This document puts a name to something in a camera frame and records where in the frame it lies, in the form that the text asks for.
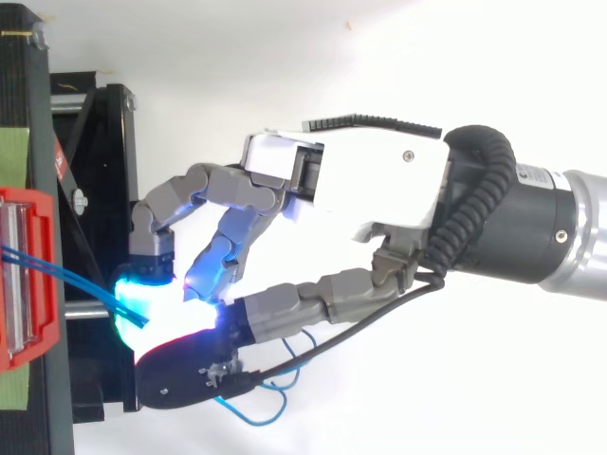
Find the white wall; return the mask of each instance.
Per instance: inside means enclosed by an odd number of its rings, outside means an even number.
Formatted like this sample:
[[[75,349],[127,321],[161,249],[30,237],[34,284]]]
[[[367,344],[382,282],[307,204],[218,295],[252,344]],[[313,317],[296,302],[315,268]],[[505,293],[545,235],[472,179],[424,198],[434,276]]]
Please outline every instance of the white wall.
[[[445,129],[485,123],[506,133],[521,162],[607,174],[603,3],[29,5],[52,16],[52,70],[111,72],[108,81],[137,93],[145,193],[194,162],[236,161],[247,133],[352,112]],[[204,208],[178,227],[180,272],[208,242],[219,213]],[[370,261],[369,246],[314,245],[290,234],[278,223],[260,240],[239,291]],[[453,274],[443,292],[307,366],[271,427],[250,428],[213,402],[144,409],[76,426],[77,453],[605,453],[606,326],[605,302]],[[312,331],[324,339],[336,328]],[[245,357],[250,367],[265,367],[285,353],[269,343]],[[263,418],[277,400],[255,391],[235,402]]]

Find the robotic hand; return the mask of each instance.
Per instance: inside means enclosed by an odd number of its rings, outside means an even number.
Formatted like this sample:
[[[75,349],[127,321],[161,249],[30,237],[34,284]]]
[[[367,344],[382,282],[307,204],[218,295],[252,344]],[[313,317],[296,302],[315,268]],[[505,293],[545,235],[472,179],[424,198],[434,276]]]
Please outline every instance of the robotic hand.
[[[303,129],[249,136],[240,166],[196,164],[135,205],[126,278],[148,286],[173,279],[172,224],[207,201],[229,208],[184,283],[184,300],[214,305],[214,328],[140,359],[143,405],[171,409],[250,391],[441,289],[450,269],[607,300],[607,179],[516,164],[507,139],[484,126],[454,130],[444,141],[436,128],[367,116],[309,121]],[[356,241],[383,236],[371,270],[222,302],[272,220],[308,210],[342,215]],[[414,281],[427,285],[407,292]],[[243,371],[238,348],[324,320],[356,324],[266,372]]]

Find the sticker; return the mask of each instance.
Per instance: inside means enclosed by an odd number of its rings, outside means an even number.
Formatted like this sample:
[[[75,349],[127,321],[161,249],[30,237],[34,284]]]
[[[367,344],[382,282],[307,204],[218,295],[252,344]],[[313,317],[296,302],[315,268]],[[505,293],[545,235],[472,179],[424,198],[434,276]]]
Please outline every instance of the sticker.
[[[571,185],[569,185],[569,180],[562,173],[550,173],[552,175],[552,180],[554,181],[554,186],[557,187],[557,190],[563,191],[571,191]]]
[[[523,185],[554,190],[552,178],[550,178],[550,173],[546,169],[517,164],[516,174],[519,177],[519,182]]]
[[[60,182],[64,180],[65,171],[67,171],[67,158],[65,158],[59,139],[55,136],[55,173]]]

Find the black cable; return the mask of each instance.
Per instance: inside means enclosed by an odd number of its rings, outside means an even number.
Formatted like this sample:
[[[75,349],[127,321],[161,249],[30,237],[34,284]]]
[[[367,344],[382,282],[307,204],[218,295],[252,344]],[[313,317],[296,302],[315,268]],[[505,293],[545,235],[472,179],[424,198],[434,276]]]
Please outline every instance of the black cable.
[[[410,293],[405,294],[404,296],[401,296],[398,299],[391,301],[387,305],[384,305],[381,308],[379,308],[378,310],[376,310],[371,315],[369,315],[366,318],[362,319],[361,321],[357,322],[352,327],[344,330],[339,335],[336,335],[336,336],[332,337],[331,339],[325,341],[324,343],[319,344],[316,348],[306,351],[305,353],[303,353],[301,355],[291,358],[287,362],[281,363],[280,365],[277,365],[276,367],[270,368],[269,370],[262,372],[261,375],[258,377],[258,380],[265,381],[265,380],[269,379],[270,377],[274,377],[286,370],[290,370],[290,369],[299,367],[300,365],[302,365],[305,362],[310,361],[317,355],[325,353],[329,349],[334,348],[338,344],[344,342],[346,339],[354,336],[355,334],[357,334],[361,330],[367,328],[372,323],[374,323],[376,320],[383,318],[384,316],[386,316],[388,313],[395,310],[399,306],[407,303],[408,301],[417,299],[418,297],[422,297],[422,296],[425,296],[426,294],[430,294],[431,292],[442,289],[443,286],[444,286],[444,282],[442,282],[442,283],[433,282],[426,286],[420,287],[419,289],[415,289],[415,291],[411,291]]]
[[[443,130],[440,128],[434,128],[433,126],[419,125],[417,123],[410,123],[408,121],[400,121],[396,118],[361,116],[359,114],[334,118],[322,118],[303,123],[303,129],[308,133],[356,127],[381,128],[383,130],[398,131],[399,133],[407,133],[409,135],[429,137],[432,139],[440,139],[443,135]]]
[[[487,165],[487,171],[478,186],[428,241],[419,265],[430,269],[432,274],[415,274],[420,281],[445,278],[470,239],[504,200],[516,178],[512,146],[499,131],[481,125],[465,126],[448,133],[445,142],[452,149],[478,154]]]

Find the black frame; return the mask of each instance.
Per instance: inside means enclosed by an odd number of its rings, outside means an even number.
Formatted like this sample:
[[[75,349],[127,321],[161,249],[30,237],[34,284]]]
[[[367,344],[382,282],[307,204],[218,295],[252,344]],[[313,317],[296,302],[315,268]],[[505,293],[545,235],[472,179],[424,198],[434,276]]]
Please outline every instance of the black frame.
[[[0,30],[29,32],[40,22],[23,5],[0,4]],[[26,36],[0,39],[0,127],[29,128],[28,186],[57,200],[48,57]],[[62,263],[59,213],[55,205],[55,253]],[[30,363],[28,410],[0,411],[3,454],[74,453],[64,292],[57,291],[61,339]]]
[[[53,94],[62,93],[55,86],[67,85],[77,88],[73,94],[86,93],[80,112],[53,114],[68,163],[60,183],[62,236],[75,240],[64,245],[64,263],[111,289],[116,270],[128,261],[131,207],[138,200],[133,94],[121,84],[97,88],[94,78],[90,86],[89,74],[51,78]],[[89,200],[82,215],[72,208],[76,189]],[[91,298],[66,286],[65,299]],[[67,340],[74,423],[102,421],[103,403],[139,410],[133,352],[119,340],[110,318],[69,320]]]

